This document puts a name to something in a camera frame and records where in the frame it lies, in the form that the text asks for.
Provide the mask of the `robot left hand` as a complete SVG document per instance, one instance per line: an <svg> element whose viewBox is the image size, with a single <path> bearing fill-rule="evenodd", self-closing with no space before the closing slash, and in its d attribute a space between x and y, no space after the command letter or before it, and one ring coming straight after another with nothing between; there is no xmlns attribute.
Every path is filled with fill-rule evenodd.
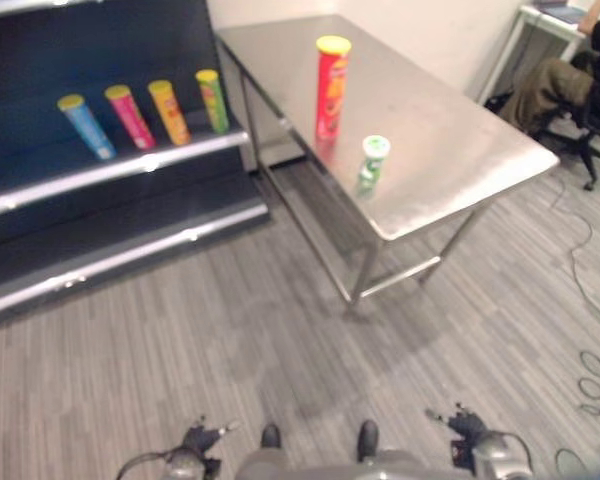
<svg viewBox="0 0 600 480"><path fill-rule="evenodd" d="M225 436L238 430L241 422L230 420L218 426L208 426L207 417L202 414L198 416L191 427L186 431L182 446L190 450L198 460L208 460L209 451Z"/></svg>

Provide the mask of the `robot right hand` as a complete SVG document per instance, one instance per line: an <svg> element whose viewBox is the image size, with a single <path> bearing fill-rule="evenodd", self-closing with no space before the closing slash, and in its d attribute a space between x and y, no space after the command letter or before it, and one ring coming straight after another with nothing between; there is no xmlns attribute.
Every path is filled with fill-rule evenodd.
<svg viewBox="0 0 600 480"><path fill-rule="evenodd" d="M451 415L443 415L432 408L426 408L425 415L429 420L442 424L456 433L463 445L469 450L488 431L488 427L482 418L462 402L455 403L455 410Z"/></svg>

